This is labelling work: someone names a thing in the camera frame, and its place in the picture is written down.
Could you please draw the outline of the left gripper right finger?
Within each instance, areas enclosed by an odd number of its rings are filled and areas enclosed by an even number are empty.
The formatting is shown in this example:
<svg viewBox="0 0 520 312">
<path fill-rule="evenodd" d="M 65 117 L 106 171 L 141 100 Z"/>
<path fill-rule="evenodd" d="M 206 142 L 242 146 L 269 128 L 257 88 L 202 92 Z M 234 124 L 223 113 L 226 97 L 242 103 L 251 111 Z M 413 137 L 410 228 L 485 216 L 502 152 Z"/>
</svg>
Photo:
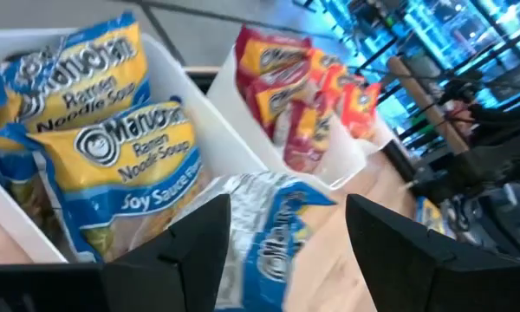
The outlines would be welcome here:
<svg viewBox="0 0 520 312">
<path fill-rule="evenodd" d="M 520 262 L 460 243 L 358 194 L 346 203 L 354 256 L 379 311 L 520 310 Z"/>
</svg>

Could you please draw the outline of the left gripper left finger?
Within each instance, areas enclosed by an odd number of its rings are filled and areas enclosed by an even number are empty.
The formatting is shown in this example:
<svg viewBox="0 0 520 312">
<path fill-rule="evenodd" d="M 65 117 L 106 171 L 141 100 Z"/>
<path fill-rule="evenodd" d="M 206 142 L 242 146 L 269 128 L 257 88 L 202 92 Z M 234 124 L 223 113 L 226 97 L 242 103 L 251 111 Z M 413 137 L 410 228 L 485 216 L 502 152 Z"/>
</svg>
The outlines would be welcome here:
<svg viewBox="0 0 520 312">
<path fill-rule="evenodd" d="M 231 200 L 217 195 L 102 270 L 103 311 L 212 311 L 229 246 Z"/>
</svg>

